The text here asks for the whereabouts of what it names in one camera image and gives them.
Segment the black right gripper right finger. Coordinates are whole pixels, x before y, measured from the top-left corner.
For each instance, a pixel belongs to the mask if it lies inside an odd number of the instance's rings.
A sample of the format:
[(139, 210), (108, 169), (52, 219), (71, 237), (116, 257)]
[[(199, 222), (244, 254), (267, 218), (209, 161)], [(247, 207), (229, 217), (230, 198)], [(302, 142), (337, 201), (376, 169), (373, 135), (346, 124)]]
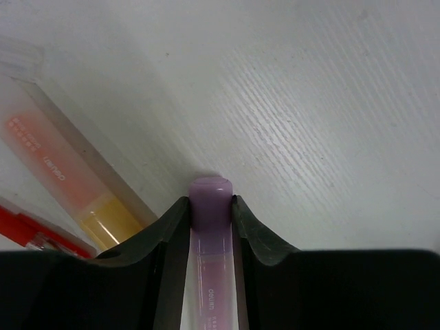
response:
[(232, 200), (240, 329), (438, 329), (439, 255), (299, 250)]

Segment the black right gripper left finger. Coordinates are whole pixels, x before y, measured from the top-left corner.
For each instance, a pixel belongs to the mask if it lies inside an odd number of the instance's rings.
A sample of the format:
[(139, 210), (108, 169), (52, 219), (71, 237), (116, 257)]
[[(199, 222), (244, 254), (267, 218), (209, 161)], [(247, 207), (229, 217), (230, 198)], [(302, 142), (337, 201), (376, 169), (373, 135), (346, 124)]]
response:
[(179, 198), (156, 222), (96, 258), (1, 253), (2, 329), (178, 329), (190, 240)]

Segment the purple highlighter marker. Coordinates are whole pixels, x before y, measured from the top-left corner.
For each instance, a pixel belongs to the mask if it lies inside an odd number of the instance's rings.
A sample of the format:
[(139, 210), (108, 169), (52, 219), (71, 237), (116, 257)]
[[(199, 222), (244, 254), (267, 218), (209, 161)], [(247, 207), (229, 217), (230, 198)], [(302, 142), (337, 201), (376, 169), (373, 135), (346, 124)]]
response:
[(198, 178), (190, 185), (188, 198), (188, 328), (238, 329), (232, 183), (222, 176)]

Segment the orange yellow highlighter marker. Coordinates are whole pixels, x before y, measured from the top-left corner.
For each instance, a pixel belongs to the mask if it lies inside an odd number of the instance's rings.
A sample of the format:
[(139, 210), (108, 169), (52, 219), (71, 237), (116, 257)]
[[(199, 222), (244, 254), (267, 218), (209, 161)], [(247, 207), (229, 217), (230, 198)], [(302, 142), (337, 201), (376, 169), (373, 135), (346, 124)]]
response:
[(43, 50), (1, 37), (1, 139), (101, 249), (156, 221), (37, 85)]

